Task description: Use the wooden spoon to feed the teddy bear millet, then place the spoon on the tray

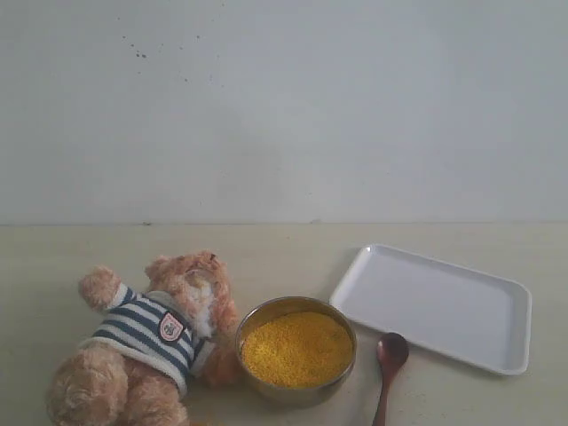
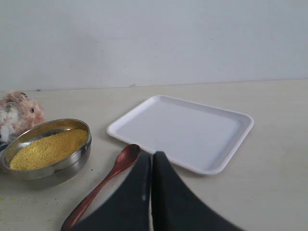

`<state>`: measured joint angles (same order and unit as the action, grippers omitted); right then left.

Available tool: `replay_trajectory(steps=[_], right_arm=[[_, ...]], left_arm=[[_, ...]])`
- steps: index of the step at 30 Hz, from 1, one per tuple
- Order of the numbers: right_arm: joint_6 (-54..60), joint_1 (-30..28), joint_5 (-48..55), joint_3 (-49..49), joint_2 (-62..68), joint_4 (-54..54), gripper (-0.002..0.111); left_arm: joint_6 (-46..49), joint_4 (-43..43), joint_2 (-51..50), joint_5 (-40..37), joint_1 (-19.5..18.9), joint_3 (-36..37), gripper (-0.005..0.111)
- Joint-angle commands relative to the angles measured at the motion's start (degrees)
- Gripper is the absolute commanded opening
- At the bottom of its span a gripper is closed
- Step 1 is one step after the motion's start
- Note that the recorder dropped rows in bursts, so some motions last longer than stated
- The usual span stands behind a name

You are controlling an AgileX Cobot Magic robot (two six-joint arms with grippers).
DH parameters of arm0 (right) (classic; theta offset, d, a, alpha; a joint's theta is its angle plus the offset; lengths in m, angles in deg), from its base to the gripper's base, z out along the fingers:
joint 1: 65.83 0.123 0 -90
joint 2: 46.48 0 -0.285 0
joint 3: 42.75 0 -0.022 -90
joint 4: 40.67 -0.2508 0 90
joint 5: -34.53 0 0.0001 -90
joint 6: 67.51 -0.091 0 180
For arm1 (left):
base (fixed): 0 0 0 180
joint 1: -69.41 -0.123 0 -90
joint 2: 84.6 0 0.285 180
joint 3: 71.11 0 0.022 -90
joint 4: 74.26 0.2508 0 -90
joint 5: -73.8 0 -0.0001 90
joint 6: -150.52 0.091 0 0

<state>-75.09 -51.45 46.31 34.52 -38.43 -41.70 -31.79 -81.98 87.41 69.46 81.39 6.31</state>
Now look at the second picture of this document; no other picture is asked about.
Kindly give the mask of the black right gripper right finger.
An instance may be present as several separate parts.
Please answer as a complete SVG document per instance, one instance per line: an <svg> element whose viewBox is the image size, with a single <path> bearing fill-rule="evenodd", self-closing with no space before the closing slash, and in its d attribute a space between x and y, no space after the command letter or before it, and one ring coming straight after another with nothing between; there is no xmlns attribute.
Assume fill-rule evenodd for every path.
<svg viewBox="0 0 308 231"><path fill-rule="evenodd" d="M204 204L181 180L164 152L152 161L152 217L155 231L241 231Z"/></svg>

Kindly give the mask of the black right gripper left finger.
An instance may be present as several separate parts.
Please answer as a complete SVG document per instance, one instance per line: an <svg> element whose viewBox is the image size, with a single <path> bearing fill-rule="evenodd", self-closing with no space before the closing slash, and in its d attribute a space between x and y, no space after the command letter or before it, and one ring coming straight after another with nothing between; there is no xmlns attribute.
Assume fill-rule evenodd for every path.
<svg viewBox="0 0 308 231"><path fill-rule="evenodd" d="M118 189L75 230L148 231L151 174L151 157L141 152Z"/></svg>

